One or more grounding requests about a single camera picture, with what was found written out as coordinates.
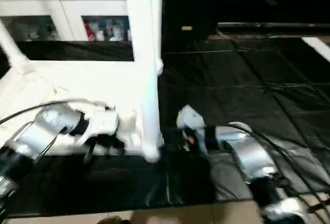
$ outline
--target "black cable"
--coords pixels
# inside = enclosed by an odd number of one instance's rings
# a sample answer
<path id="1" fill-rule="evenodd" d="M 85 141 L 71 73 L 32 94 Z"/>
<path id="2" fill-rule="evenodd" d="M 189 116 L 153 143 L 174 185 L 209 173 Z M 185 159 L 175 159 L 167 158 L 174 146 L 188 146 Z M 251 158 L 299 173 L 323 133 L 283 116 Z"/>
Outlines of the black cable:
<path id="1" fill-rule="evenodd" d="M 87 104 L 91 104 L 91 105 L 95 105 L 95 106 L 104 106 L 105 108 L 109 108 L 108 106 L 106 106 L 105 104 L 102 104 L 101 102 L 93 102 L 93 101 L 90 101 L 90 100 L 87 100 L 87 99 L 64 99 L 64 100 L 56 100 L 56 101 L 50 101 L 50 102 L 47 102 L 47 103 L 44 103 L 44 104 L 39 104 L 39 105 L 36 105 L 36 106 L 33 106 L 33 107 L 29 107 L 29 108 L 26 108 L 26 109 L 23 109 L 19 112 L 15 112 L 11 115 L 9 115 L 8 117 L 5 117 L 3 119 L 0 120 L 0 125 L 2 125 L 4 122 L 14 118 L 14 117 L 17 117 L 25 112 L 29 112 L 29 111 L 32 111 L 34 109 L 37 109 L 37 108 L 40 108 L 40 107 L 46 107 L 46 106 L 51 106 L 51 105 L 56 105 L 56 104 L 66 104 L 66 103 L 69 103 L 69 102 L 81 102 L 81 103 L 87 103 Z"/>
<path id="2" fill-rule="evenodd" d="M 293 163 L 293 158 L 292 156 L 288 153 L 288 151 L 285 148 L 282 148 L 280 146 L 278 146 L 277 144 L 275 144 L 274 142 L 272 142 L 270 139 L 268 139 L 265 135 L 259 133 L 258 131 L 249 131 L 246 130 L 240 126 L 236 126 L 236 125 L 224 125 L 224 126 L 228 126 L 228 127 L 232 127 L 241 131 L 246 132 L 247 134 L 249 134 L 251 137 L 253 137 L 254 139 L 256 139 L 256 141 L 259 140 L 259 138 L 262 138 L 263 140 L 265 140 L 266 142 L 268 142 L 281 156 L 282 158 L 290 165 L 290 167 L 292 168 L 292 170 L 297 174 L 297 176 L 304 182 L 304 184 L 306 185 L 306 187 L 308 188 L 308 190 L 317 198 L 317 200 L 319 201 L 319 203 L 322 205 L 322 207 L 325 210 L 325 213 L 328 217 L 328 219 L 330 220 L 330 212 L 328 211 L 328 209 L 326 208 L 326 205 L 324 203 L 324 201 L 320 198 L 320 196 L 317 194 L 317 192 L 311 187 L 311 185 L 308 183 L 308 181 L 303 177 L 303 175 L 300 173 L 300 171 L 297 170 L 295 164 Z M 320 221 L 322 221 L 323 223 L 326 223 L 323 218 L 319 218 Z"/>

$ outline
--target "black tablecloth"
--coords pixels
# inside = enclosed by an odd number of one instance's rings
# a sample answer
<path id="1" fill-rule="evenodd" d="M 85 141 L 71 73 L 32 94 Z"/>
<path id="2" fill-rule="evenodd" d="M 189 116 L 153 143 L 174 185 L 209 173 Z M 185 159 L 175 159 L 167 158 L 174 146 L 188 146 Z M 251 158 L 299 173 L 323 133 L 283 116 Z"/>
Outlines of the black tablecloth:
<path id="1" fill-rule="evenodd" d="M 56 58 L 79 58 L 73 43 L 48 43 L 57 48 Z M 26 44 L 26 54 L 38 48 L 38 43 Z M 83 50 L 88 51 L 90 45 L 85 44 Z M 47 58 L 54 57 L 51 46 L 46 53 Z M 107 58 L 98 50 L 90 53 L 92 60 Z M 150 164 L 139 156 L 96 157 L 84 166 L 82 156 L 46 157 L 13 196 L 10 216 L 250 199 L 226 151 L 202 159 L 177 149 L 182 137 L 175 120 L 185 105 L 203 115 L 207 125 L 241 121 L 264 133 L 290 150 L 315 190 L 330 192 L 330 63 L 311 47 L 300 39 L 202 41 L 164 52 L 163 60 L 159 109 L 165 147 L 161 159 Z M 276 156 L 276 160 L 294 187 L 307 192 L 283 159 Z"/>

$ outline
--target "floor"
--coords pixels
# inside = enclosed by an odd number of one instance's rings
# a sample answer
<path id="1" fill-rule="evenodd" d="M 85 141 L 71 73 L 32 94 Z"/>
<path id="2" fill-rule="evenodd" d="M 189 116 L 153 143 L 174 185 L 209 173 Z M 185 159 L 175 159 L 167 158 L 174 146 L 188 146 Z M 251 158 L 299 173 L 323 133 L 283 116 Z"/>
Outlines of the floor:
<path id="1" fill-rule="evenodd" d="M 306 200 L 310 204 L 317 203 L 311 196 L 306 196 Z M 108 216 L 120 216 L 122 219 L 129 219 L 132 224 L 262 224 L 258 208 L 252 201 L 91 215 L 10 219 L 6 220 L 5 224 L 97 224 Z M 314 216 L 310 217 L 310 221 L 310 224 L 320 223 Z"/>

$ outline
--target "red object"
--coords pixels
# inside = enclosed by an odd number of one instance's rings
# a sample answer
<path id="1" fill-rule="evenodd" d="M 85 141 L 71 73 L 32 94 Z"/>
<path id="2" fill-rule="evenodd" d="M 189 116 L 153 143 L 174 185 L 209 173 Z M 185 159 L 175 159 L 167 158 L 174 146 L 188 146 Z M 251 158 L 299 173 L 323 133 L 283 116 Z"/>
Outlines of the red object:
<path id="1" fill-rule="evenodd" d="M 92 31 L 92 29 L 89 27 L 88 23 L 84 21 L 85 29 L 86 29 L 86 34 L 89 40 L 94 41 L 95 40 L 95 35 Z"/>

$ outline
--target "glass cabinet door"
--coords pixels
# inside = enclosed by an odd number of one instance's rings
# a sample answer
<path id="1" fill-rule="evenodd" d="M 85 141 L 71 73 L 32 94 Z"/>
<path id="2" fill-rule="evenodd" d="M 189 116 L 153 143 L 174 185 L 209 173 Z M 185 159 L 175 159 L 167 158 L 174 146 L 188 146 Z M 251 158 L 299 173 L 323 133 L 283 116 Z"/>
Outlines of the glass cabinet door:
<path id="1" fill-rule="evenodd" d="M 82 16 L 89 41 L 131 41 L 127 16 Z"/>
<path id="2" fill-rule="evenodd" d="M 15 41 L 58 41 L 60 37 L 50 15 L 0 17 Z"/>

